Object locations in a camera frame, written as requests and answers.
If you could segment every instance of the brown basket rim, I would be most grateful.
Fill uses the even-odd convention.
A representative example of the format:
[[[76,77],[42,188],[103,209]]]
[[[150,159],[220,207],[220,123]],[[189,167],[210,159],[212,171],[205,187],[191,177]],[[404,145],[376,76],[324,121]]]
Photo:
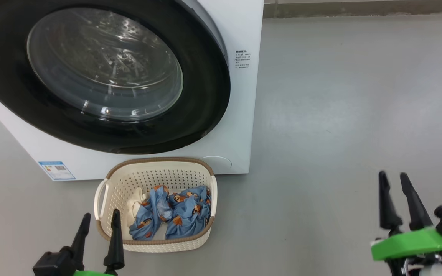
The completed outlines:
[[[140,164],[140,163],[151,163],[151,162],[165,162],[165,161],[175,161],[175,162],[188,162],[188,163],[197,163],[202,166],[204,166],[207,171],[209,171],[211,176],[214,176],[213,169],[204,161],[194,158],[187,158],[187,157],[153,157],[153,158],[144,158],[144,159],[132,159],[128,161],[124,161],[117,166],[113,167],[109,173],[107,174],[106,178],[110,179],[110,177],[121,167],[127,166],[130,164]],[[184,243],[196,240],[200,237],[202,237],[204,234],[211,229],[211,225],[214,222],[214,216],[212,215],[209,218],[209,222],[207,223],[207,226],[202,230],[200,233],[186,238],[180,238],[180,239],[173,239],[173,240],[159,240],[159,241],[135,241],[135,240],[122,240],[122,243],[125,245],[137,245],[137,246],[152,246],[152,245],[168,245],[172,243]],[[107,241],[110,241],[110,236],[105,233],[102,227],[102,222],[100,220],[96,220],[96,225],[98,229],[98,233],[106,239]]]

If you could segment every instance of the basket handle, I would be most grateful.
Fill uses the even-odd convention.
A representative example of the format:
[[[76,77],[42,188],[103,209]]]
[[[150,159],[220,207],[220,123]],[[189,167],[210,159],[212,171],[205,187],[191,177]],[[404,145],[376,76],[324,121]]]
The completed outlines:
[[[211,176],[212,185],[211,185],[211,196],[212,196],[212,202],[213,206],[211,206],[211,217],[216,216],[216,208],[218,206],[218,182],[216,180],[216,177]]]
[[[100,182],[100,185],[98,185],[97,187],[97,191],[95,192],[95,200],[94,200],[94,204],[93,204],[93,211],[95,213],[95,220],[100,220],[103,217],[103,206],[105,205],[104,202],[107,199],[107,193],[109,191],[109,185],[107,185],[107,181],[108,179],[105,178],[102,182]],[[100,209],[99,206],[99,200],[100,200],[100,194],[102,194],[103,188],[106,187],[107,189],[105,190],[105,194],[103,196],[103,202],[102,202],[102,208],[101,211],[99,212],[98,210]]]

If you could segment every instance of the washing machine door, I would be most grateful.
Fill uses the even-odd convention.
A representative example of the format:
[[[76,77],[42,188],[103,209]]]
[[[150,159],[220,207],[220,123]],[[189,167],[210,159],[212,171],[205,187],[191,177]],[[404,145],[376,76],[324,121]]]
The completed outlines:
[[[166,152],[223,117],[221,49],[176,0],[0,0],[0,101],[75,145]]]

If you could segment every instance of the blue and white sticker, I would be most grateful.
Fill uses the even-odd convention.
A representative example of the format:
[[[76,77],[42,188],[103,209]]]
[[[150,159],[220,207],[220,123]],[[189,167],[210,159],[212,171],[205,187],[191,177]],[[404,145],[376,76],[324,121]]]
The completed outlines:
[[[76,177],[68,170],[61,161],[39,162],[42,169],[55,181],[75,180]]]

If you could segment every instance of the baseboard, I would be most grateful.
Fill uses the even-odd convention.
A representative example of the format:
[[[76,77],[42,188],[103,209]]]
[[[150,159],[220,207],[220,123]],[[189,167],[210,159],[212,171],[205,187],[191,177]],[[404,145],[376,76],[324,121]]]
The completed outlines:
[[[442,0],[265,4],[264,18],[385,16],[442,13]]]

